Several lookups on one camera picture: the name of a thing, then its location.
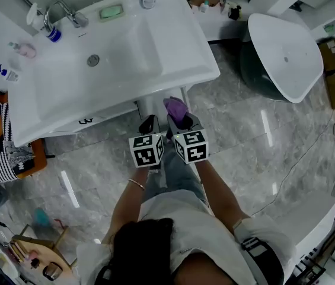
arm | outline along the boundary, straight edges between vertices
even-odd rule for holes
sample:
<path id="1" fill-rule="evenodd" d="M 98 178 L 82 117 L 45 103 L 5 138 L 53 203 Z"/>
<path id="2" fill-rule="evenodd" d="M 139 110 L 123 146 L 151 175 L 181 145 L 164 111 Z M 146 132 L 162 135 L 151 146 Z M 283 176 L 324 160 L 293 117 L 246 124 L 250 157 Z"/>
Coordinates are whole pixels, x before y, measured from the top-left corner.
<path id="1" fill-rule="evenodd" d="M 234 234 L 233 226 L 239 220 L 247 219 L 249 216 L 241 210 L 233 192 L 218 175 L 209 161 L 200 161 L 195 163 L 195 165 L 215 217 Z"/>
<path id="2" fill-rule="evenodd" d="M 145 187 L 149 168 L 138 168 L 131 179 Z M 103 239 L 103 244 L 109 244 L 113 235 L 126 223 L 138 221 L 139 210 L 142 204 L 143 189 L 137 184 L 129 181 L 124 192 L 117 202 L 110 222 L 108 233 Z"/>

soap dish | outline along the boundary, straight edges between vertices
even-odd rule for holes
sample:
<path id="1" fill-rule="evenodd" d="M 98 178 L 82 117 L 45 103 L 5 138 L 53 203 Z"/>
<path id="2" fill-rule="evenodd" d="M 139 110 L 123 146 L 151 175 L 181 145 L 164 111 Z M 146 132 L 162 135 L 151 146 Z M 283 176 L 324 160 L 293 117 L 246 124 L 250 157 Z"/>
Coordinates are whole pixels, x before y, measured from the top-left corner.
<path id="1" fill-rule="evenodd" d="M 98 20 L 106 22 L 124 16 L 122 4 L 108 5 L 98 10 Z"/>

white t-shirt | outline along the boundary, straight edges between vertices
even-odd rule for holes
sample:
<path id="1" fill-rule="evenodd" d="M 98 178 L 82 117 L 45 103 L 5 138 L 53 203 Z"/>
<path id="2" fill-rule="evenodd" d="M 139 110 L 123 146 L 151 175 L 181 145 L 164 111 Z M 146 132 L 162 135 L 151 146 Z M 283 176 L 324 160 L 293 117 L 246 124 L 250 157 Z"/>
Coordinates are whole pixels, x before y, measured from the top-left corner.
<path id="1" fill-rule="evenodd" d="M 256 281 L 240 253 L 229 230 L 214 217 L 195 194 L 178 190 L 157 195 L 141 206 L 139 219 L 174 220 L 170 265 L 174 272 L 183 260 L 195 252 L 203 252 L 227 273 L 238 285 L 255 285 Z M 252 236 L 269 243 L 285 272 L 291 275 L 295 246 L 268 217 L 247 218 L 242 221 Z M 111 258 L 111 245 L 85 243 L 77 247 L 81 283 L 93 285 L 99 271 Z"/>

pink bottle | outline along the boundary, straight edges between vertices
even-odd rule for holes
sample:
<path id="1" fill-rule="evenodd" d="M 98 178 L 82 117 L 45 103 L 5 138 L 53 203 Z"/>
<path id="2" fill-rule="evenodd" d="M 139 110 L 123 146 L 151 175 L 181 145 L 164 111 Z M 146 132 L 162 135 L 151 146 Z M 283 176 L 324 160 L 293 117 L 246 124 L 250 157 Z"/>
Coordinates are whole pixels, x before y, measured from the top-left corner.
<path id="1" fill-rule="evenodd" d="M 9 42 L 8 45 L 11 46 L 16 53 L 25 56 L 26 58 L 34 58 L 37 54 L 36 50 L 26 43 L 19 45 L 18 43 Z"/>

black and white marker cube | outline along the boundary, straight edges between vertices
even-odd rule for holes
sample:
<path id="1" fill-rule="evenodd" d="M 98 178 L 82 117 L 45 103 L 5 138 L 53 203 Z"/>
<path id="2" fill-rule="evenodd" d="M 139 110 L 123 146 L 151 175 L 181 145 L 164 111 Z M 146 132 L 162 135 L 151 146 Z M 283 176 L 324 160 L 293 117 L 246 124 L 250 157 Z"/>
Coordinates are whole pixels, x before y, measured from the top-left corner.
<path id="1" fill-rule="evenodd" d="M 132 137 L 129 139 L 129 146 L 137 168 L 159 164 L 164 152 L 160 133 Z"/>
<path id="2" fill-rule="evenodd" d="M 176 134 L 173 140 L 176 152 L 186 164 L 208 159 L 208 138 L 205 129 Z"/>

